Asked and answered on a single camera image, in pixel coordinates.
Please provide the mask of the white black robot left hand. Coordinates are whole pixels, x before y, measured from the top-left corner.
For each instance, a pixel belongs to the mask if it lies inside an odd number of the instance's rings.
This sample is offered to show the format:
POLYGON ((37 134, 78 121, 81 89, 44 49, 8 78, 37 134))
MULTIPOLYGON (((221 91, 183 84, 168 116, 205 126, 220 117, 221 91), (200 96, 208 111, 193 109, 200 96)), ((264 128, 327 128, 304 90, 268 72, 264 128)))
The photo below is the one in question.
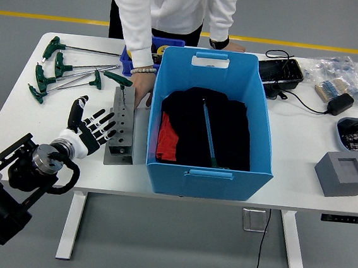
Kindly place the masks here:
POLYGON ((91 117, 82 119, 87 101, 87 95, 74 101, 68 116, 67 128, 51 142, 60 153, 71 160, 91 155, 116 134, 116 121, 112 120, 114 112, 102 117, 106 111, 102 109, 91 117))

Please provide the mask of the person's left hand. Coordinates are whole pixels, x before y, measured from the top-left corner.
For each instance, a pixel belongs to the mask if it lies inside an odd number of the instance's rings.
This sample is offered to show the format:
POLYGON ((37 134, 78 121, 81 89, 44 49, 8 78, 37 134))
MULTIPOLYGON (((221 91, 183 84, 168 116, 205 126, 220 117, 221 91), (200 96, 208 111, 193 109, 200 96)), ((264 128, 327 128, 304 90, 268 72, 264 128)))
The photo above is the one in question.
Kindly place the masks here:
POLYGON ((245 52, 246 48, 242 45, 236 44, 234 42, 229 42, 229 44, 224 48, 224 50, 228 50, 229 52, 245 52))

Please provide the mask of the person's right hand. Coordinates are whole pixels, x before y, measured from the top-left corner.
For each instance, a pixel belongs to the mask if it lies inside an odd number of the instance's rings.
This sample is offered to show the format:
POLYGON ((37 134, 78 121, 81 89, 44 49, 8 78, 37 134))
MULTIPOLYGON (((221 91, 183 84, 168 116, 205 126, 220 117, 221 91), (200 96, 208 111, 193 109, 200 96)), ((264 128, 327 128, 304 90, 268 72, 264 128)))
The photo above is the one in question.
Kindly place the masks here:
POLYGON ((133 86, 135 87, 134 109, 140 105, 141 101, 146 100, 146 106, 152 104, 153 87, 155 86, 156 75, 155 73, 134 73, 131 75, 133 86))

